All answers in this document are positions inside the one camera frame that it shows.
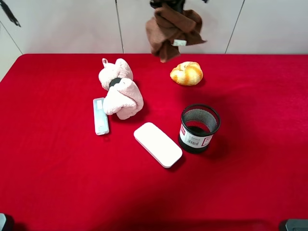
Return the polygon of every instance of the mesh pencil cup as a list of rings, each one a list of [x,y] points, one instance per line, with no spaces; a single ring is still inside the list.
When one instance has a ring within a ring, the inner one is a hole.
[[[220,126],[218,113],[204,104],[192,104],[186,107],[181,120],[179,143],[189,153],[205,151]]]

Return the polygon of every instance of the white cabinet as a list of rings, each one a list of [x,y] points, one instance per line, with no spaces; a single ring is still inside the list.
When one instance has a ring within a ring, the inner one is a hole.
[[[122,53],[115,0],[6,0],[0,20],[23,53]]]
[[[20,55],[21,52],[0,22],[0,81]]]
[[[308,1],[246,0],[227,53],[308,53]]]
[[[193,9],[203,19],[205,44],[181,47],[182,53],[225,53],[243,0],[186,0],[185,9]],[[153,17],[149,0],[117,0],[125,53],[149,53],[146,22]]]

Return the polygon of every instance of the brown towel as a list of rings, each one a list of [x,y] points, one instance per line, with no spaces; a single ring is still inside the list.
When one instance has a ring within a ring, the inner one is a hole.
[[[187,45],[206,42],[200,36],[201,27],[202,19],[195,11],[183,11],[181,14],[163,3],[146,23],[151,53],[165,63],[180,55],[179,47],[172,46],[175,39],[185,40]]]

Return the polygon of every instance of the bread roll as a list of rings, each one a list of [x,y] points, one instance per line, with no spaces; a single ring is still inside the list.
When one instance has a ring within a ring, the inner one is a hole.
[[[170,77],[178,84],[191,86],[198,84],[203,78],[201,67],[196,62],[184,62],[174,68]]]

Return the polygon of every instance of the red tablecloth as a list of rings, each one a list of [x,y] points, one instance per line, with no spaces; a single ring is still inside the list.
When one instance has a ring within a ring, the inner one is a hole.
[[[145,106],[97,136],[102,58],[129,63]],[[205,81],[173,82],[184,61]],[[153,122],[178,143],[191,103],[221,127],[205,153],[164,169],[133,132]],[[276,230],[308,218],[308,56],[24,55],[0,83],[0,142],[0,212],[16,230]]]

